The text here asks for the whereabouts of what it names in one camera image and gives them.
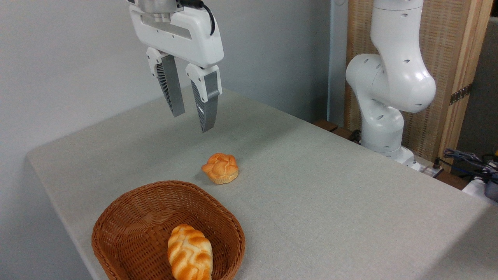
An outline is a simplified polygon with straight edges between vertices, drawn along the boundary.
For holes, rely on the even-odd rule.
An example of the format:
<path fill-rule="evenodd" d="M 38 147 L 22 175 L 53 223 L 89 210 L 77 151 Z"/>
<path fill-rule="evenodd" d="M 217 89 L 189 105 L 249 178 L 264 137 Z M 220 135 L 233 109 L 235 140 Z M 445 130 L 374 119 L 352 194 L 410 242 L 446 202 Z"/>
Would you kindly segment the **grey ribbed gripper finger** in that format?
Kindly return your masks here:
<path fill-rule="evenodd" d="M 186 67 L 186 73 L 191 80 L 200 126 L 204 133 L 215 124 L 218 97 L 223 93 L 219 67 L 214 65 L 201 68 L 190 63 Z"/>
<path fill-rule="evenodd" d="M 185 113 L 181 85 L 173 55 L 149 47 L 146 52 L 151 73 L 160 84 L 174 117 Z"/>

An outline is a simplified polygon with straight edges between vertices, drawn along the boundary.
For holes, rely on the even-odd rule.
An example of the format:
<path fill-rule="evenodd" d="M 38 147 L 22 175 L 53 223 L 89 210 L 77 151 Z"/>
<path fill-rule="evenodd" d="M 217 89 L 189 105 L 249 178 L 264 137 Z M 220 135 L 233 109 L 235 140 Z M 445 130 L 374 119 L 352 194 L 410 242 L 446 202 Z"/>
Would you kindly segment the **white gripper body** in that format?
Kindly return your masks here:
<path fill-rule="evenodd" d="M 217 24 L 214 33 L 209 13 L 185 7 L 169 14 L 169 22 L 159 22 L 152 14 L 130 5 L 130 17 L 140 42 L 189 63 L 208 68 L 224 58 Z"/>

